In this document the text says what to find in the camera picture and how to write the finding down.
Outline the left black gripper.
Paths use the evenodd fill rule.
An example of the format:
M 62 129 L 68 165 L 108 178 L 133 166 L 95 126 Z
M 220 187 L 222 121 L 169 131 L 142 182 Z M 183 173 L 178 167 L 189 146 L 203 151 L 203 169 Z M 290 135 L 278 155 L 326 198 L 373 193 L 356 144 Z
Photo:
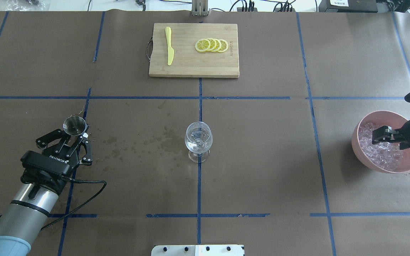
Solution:
M 84 150 L 84 155 L 80 157 L 80 160 L 78 158 L 78 153 L 76 151 L 70 152 L 72 148 L 66 144 L 57 143 L 49 145 L 51 142 L 63 138 L 65 132 L 61 129 L 53 130 L 50 133 L 37 138 L 36 146 L 39 149 L 42 149 L 42 155 L 69 164 L 73 170 L 66 177 L 71 177 L 79 164 L 91 166 L 93 163 L 92 145 L 89 140 L 89 134 L 87 133 L 88 130 L 89 125 L 86 124 L 83 133 L 79 135 L 79 148 L 83 148 Z

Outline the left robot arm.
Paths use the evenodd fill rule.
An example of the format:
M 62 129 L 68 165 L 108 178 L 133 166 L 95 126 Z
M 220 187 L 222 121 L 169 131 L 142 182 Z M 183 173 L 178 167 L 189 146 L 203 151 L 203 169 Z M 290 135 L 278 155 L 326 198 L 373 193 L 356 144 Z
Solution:
M 56 129 L 36 140 L 41 153 L 27 151 L 21 157 L 22 186 L 0 214 L 0 256 L 26 256 L 44 228 L 59 196 L 80 165 L 91 165 L 89 125 L 76 128 L 77 139 L 69 146 L 69 128 Z

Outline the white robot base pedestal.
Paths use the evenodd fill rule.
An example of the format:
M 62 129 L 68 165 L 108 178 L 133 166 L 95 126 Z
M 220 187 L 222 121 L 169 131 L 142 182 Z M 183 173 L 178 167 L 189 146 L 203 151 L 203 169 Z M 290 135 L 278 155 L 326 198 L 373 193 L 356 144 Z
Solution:
M 151 251 L 152 256 L 244 256 L 244 245 L 158 245 Z

